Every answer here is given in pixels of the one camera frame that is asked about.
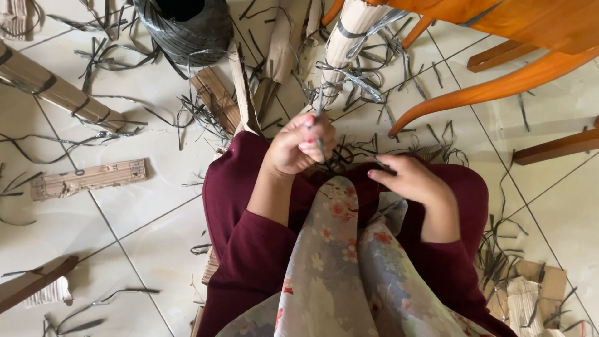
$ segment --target wooden chair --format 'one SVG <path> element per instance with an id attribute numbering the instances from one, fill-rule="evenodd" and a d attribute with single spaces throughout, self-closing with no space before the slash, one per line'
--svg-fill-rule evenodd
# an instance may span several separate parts
<path id="1" fill-rule="evenodd" d="M 411 121 L 437 111 L 520 94 L 555 80 L 599 56 L 599 1 L 595 0 L 364 0 L 389 5 L 422 18 L 402 42 L 408 48 L 435 20 L 443 20 L 510 39 L 474 55 L 468 69 L 482 71 L 538 48 L 550 50 L 538 60 L 479 85 L 424 101 L 400 117 L 389 131 L 399 133 Z M 343 0 L 335 0 L 334 12 Z M 323 17 L 331 19 L 331 11 Z M 516 152 L 519 164 L 531 164 L 576 152 L 599 149 L 595 130 Z"/>

